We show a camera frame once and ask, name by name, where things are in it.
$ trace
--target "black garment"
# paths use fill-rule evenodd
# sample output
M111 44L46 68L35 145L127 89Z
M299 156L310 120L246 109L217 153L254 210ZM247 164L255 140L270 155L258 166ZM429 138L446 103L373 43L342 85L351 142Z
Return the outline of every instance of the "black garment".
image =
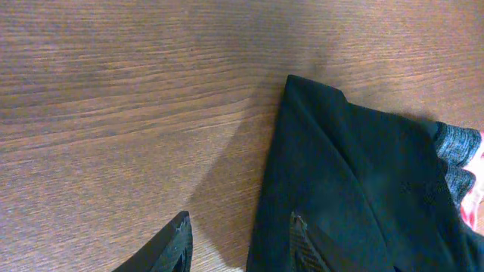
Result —
M440 167L416 122L289 76L247 271L291 269L292 212L364 270L484 270L484 238L461 223Z
M179 212L114 272L190 272L193 237L188 212Z

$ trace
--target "gray knit cuff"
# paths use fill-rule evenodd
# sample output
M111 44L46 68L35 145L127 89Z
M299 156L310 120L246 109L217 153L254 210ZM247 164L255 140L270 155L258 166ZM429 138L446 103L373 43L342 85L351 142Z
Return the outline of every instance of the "gray knit cuff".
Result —
M445 181L451 193L452 201L459 208L464 196L472 189L474 183L476 183L476 176L462 168L448 166L447 172L445 173Z
M476 155L481 143L479 131L471 128L459 128L437 122L438 131L434 143L439 158L450 166L463 167Z

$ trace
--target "wood grain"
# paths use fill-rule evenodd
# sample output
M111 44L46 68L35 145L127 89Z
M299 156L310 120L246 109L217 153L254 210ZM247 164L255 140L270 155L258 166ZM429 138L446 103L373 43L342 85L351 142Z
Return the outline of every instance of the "wood grain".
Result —
M484 129L483 14L479 0L2 1L0 270L111 270L182 209L193 270L240 270L286 75Z

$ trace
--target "wooden table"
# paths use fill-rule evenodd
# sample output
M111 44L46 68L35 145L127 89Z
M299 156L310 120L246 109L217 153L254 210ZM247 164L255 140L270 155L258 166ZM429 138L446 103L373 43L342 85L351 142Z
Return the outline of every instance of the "wooden table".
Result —
M288 73L484 129L484 2L3 0L0 270L111 270L178 211L240 270Z

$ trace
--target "wooden surface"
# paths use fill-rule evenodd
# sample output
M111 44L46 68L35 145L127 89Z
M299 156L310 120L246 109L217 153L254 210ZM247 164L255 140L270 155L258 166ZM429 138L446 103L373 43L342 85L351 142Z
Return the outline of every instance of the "wooden surface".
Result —
M111 270L178 211L244 267L288 73L484 129L482 0L0 3L0 270Z

